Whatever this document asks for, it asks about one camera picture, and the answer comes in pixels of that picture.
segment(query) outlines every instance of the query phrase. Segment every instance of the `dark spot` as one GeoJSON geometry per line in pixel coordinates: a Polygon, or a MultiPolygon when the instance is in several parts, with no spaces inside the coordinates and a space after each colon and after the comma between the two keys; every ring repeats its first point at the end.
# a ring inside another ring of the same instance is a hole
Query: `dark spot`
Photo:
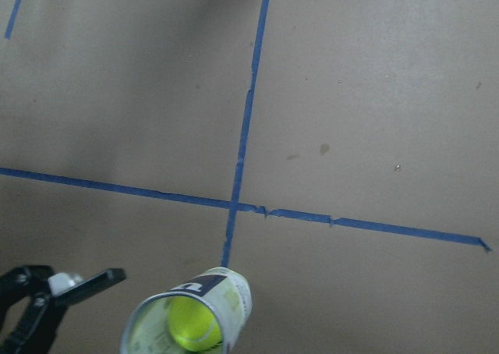
{"type": "Polygon", "coordinates": [[[183,261],[184,266],[192,266],[193,264],[201,262],[201,259],[198,257],[187,258],[183,261]]]}
{"type": "Polygon", "coordinates": [[[331,147],[328,143],[323,143],[322,145],[320,145],[320,155],[322,156],[326,154],[330,149],[331,147]]]}

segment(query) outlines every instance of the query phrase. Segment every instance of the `yellow tennis ball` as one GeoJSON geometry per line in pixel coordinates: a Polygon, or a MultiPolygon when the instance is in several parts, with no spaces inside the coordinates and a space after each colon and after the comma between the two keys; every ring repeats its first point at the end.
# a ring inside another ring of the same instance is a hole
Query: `yellow tennis ball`
{"type": "Polygon", "coordinates": [[[168,329],[177,344],[191,352],[202,352],[221,341],[217,319],[204,304],[185,296],[172,297],[168,329]]]}

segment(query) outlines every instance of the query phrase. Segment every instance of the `tennis ball can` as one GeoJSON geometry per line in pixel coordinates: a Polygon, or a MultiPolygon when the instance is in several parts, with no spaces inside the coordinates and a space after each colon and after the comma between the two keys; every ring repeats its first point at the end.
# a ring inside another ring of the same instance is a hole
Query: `tennis ball can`
{"type": "Polygon", "coordinates": [[[121,354],[229,354],[252,309],[248,281],[211,268],[143,301],[122,335],[121,354]]]}

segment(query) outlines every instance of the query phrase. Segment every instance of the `blue painter's tape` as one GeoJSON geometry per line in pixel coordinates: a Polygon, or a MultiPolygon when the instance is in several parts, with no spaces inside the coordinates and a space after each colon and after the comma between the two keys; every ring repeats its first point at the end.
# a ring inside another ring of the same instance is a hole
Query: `blue painter's tape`
{"type": "Polygon", "coordinates": [[[14,7],[12,8],[12,12],[10,14],[9,23],[7,24],[7,30],[5,31],[5,38],[10,40],[10,36],[12,35],[12,31],[14,29],[14,24],[16,23],[17,13],[19,12],[19,7],[21,6],[22,0],[16,0],[14,2],[14,7]]]}
{"type": "Polygon", "coordinates": [[[438,239],[440,241],[465,243],[466,245],[482,246],[486,251],[492,249],[479,237],[470,235],[458,235],[455,233],[437,232],[428,229],[401,227],[398,225],[389,225],[382,223],[374,223],[371,221],[353,220],[347,218],[334,219],[336,225],[345,227],[368,229],[370,231],[395,233],[397,235],[412,235],[415,237],[423,237],[425,239],[438,239]]]}
{"type": "MultiPolygon", "coordinates": [[[[20,171],[18,169],[11,169],[11,168],[0,168],[0,175],[12,176],[21,179],[31,179],[42,182],[52,182],[56,184],[69,185],[69,186],[78,186],[88,189],[105,190],[108,192],[129,194],[134,196],[145,196],[148,198],[154,198],[158,200],[171,200],[174,202],[182,202],[185,204],[197,204],[200,206],[223,208],[225,210],[229,210],[231,206],[231,202],[228,202],[227,200],[214,200],[211,198],[203,198],[200,196],[187,196],[184,194],[176,194],[176,193],[162,193],[158,192],[157,190],[134,188],[131,186],[109,184],[106,182],[71,179],[69,177],[20,171]]],[[[492,249],[480,237],[473,237],[470,235],[459,235],[455,233],[437,232],[428,229],[401,227],[398,225],[389,225],[389,224],[382,224],[371,221],[361,221],[361,220],[354,220],[347,218],[332,219],[328,215],[311,214],[302,211],[278,209],[268,212],[264,206],[255,206],[252,204],[239,203],[237,206],[237,210],[245,212],[253,212],[255,214],[262,214],[265,216],[270,215],[281,218],[290,218],[296,220],[325,223],[329,225],[342,225],[346,227],[360,228],[370,231],[395,233],[398,235],[412,235],[415,237],[423,237],[426,239],[438,239],[440,241],[464,243],[466,245],[481,246],[487,252],[492,251],[492,249]]]]}
{"type": "Polygon", "coordinates": [[[253,110],[253,99],[257,86],[258,67],[260,66],[260,55],[264,42],[265,23],[267,21],[267,11],[270,0],[262,0],[260,7],[260,18],[258,19],[257,36],[253,49],[253,61],[251,62],[251,85],[246,95],[246,105],[242,118],[241,138],[239,139],[239,152],[237,164],[235,165],[234,184],[232,186],[231,204],[228,210],[227,228],[225,231],[225,243],[221,257],[221,266],[227,267],[230,258],[232,237],[234,236],[235,216],[238,211],[239,196],[241,193],[242,173],[244,171],[244,159],[246,157],[246,144],[250,133],[251,112],[253,110]]]}
{"type": "Polygon", "coordinates": [[[44,173],[20,171],[17,169],[0,168],[0,175],[19,177],[21,179],[31,179],[45,182],[54,182],[57,184],[79,186],[88,189],[106,190],[108,192],[129,194],[133,196],[146,196],[159,200],[172,200],[174,202],[183,202],[184,204],[199,204],[201,206],[218,207],[228,209],[229,202],[226,200],[214,200],[211,198],[203,198],[201,196],[187,196],[176,193],[162,193],[157,190],[149,190],[142,188],[134,188],[132,186],[124,186],[117,184],[109,184],[106,182],[95,182],[82,179],[71,179],[56,175],[45,175],[44,173]]]}
{"type": "Polygon", "coordinates": [[[268,213],[269,216],[279,216],[282,218],[298,219],[305,221],[314,221],[316,223],[331,224],[331,216],[322,214],[311,214],[309,212],[292,211],[292,210],[272,210],[268,213]]]}

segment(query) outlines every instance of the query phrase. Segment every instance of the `floor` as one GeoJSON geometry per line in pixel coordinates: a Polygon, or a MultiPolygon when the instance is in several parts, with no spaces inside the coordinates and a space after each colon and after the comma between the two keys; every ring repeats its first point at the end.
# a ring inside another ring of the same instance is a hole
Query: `floor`
{"type": "Polygon", "coordinates": [[[0,273],[126,269],[54,354],[221,263],[235,354],[499,352],[498,12],[0,0],[0,273]]]}

